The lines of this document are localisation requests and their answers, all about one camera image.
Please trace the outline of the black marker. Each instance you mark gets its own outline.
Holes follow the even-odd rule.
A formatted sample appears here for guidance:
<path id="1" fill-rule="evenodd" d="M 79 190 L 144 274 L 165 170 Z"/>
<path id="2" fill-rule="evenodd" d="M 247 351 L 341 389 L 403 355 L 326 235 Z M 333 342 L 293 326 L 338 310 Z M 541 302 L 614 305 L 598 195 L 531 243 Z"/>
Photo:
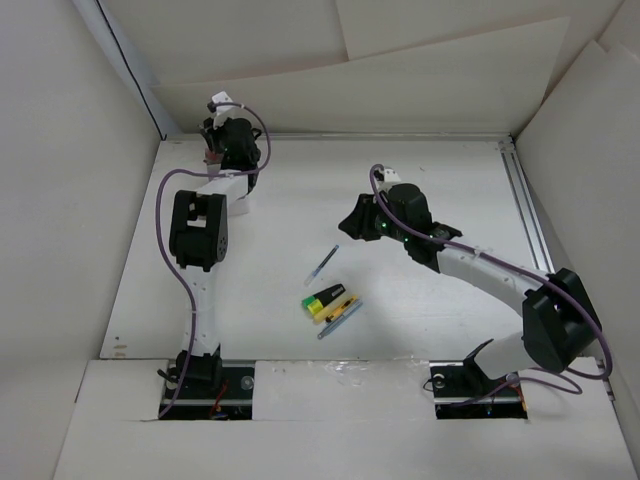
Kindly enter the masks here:
<path id="1" fill-rule="evenodd" d="M 335 299 L 340 297 L 342 294 L 346 292 L 346 289 L 343 284 L 335 284 L 324 290 L 318 292 L 316 294 L 316 298 L 323 304 L 328 305 L 332 303 Z"/>

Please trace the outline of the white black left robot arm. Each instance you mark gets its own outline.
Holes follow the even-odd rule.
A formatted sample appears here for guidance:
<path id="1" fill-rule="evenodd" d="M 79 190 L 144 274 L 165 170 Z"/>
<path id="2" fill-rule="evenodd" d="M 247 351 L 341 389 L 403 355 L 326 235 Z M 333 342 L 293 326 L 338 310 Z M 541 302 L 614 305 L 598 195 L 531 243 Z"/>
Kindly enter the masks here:
<path id="1" fill-rule="evenodd" d="M 246 119 L 229 118 L 220 126 L 206 120 L 201 133 L 214 158 L 209 182 L 199 191 L 175 194 L 169 250 L 194 296 L 196 315 L 196 327 L 186 325 L 176 368 L 185 376 L 185 387 L 208 397 L 223 382 L 213 286 L 230 244 L 228 218 L 249 210 L 248 196 L 258 178 L 254 169 L 261 157 L 256 145 L 261 131 Z"/>

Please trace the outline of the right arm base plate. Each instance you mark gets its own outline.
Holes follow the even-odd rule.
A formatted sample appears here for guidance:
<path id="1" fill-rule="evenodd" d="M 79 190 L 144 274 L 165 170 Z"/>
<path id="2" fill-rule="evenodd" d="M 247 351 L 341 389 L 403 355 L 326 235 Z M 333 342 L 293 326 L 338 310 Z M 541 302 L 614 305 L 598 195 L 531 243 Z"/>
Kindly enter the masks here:
<path id="1" fill-rule="evenodd" d="M 526 420 L 517 374 L 491 380 L 463 361 L 432 361 L 422 388 L 433 395 L 438 420 Z"/>

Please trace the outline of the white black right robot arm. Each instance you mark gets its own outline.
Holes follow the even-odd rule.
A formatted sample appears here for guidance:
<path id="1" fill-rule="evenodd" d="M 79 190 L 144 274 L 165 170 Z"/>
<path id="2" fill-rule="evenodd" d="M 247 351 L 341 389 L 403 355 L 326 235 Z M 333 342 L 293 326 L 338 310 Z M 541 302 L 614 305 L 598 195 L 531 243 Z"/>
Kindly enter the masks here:
<path id="1" fill-rule="evenodd" d="M 489 339 L 464 358 L 462 381 L 473 393 L 486 393 L 507 375 L 530 368 L 560 374 L 592 343 L 606 342 L 575 272 L 526 269 L 471 245 L 460 230 L 433 220 L 413 184 L 360 195 L 338 228 L 354 240 L 395 240 L 416 263 L 478 288 L 521 318 L 518 331 Z"/>

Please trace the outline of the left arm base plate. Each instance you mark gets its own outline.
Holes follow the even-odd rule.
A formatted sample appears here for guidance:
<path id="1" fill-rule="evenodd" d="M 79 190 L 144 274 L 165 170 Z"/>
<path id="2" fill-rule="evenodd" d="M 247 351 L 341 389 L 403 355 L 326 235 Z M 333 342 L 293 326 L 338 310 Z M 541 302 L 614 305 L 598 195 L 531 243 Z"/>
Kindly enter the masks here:
<path id="1" fill-rule="evenodd" d="M 171 403 L 178 380 L 174 364 L 159 370 L 164 385 L 158 412 Z M 160 420 L 245 421 L 253 414 L 254 362 L 224 362 L 219 380 L 213 383 L 186 379 L 173 406 Z"/>

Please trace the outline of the blue clear gel pen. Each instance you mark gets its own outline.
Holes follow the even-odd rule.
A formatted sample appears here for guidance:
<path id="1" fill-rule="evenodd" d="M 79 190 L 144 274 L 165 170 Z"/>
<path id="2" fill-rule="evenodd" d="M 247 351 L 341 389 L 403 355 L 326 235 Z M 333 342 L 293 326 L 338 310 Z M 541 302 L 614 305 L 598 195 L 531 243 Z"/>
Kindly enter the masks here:
<path id="1" fill-rule="evenodd" d="M 336 244 L 329 253 L 322 259 L 322 261 L 314 268 L 314 270 L 306 277 L 304 281 L 304 286 L 308 287 L 314 281 L 314 279 L 318 276 L 318 274 L 325 268 L 327 263 L 332 259 L 332 257 L 337 253 L 340 246 Z"/>

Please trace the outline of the black thin pen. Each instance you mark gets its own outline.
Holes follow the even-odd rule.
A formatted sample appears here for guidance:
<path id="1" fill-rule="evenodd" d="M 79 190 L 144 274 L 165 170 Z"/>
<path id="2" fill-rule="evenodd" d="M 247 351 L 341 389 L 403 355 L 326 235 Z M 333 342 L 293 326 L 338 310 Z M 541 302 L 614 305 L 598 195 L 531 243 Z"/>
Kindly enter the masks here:
<path id="1" fill-rule="evenodd" d="M 200 135 L 202 136 L 202 138 L 204 139 L 206 146 L 207 146 L 207 150 L 209 152 L 213 152 L 214 151 L 214 145 L 213 145 L 213 140 L 211 137 L 211 132 L 208 128 L 205 127 L 200 127 L 199 128 L 199 132 Z"/>

